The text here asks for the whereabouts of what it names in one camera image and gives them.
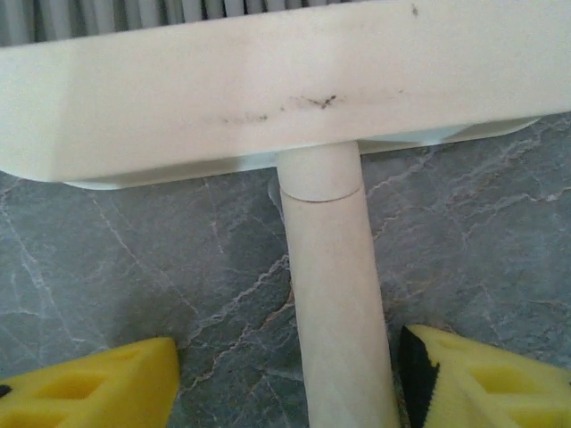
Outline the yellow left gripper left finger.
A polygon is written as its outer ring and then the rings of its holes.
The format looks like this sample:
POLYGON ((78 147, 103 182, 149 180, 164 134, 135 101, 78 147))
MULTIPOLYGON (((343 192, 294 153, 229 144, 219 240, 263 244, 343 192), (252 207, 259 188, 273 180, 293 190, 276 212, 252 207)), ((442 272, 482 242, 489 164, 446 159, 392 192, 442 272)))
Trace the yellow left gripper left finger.
POLYGON ((169 337, 133 342, 1 381, 3 427, 165 427, 179 364, 169 337))

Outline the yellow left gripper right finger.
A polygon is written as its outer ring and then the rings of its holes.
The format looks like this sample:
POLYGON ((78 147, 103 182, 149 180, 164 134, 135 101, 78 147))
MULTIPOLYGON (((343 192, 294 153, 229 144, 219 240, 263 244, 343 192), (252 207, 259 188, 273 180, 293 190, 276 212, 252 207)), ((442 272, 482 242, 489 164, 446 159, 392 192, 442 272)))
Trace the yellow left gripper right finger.
POLYGON ((401 329, 413 427, 568 427, 570 372, 426 325, 401 329))

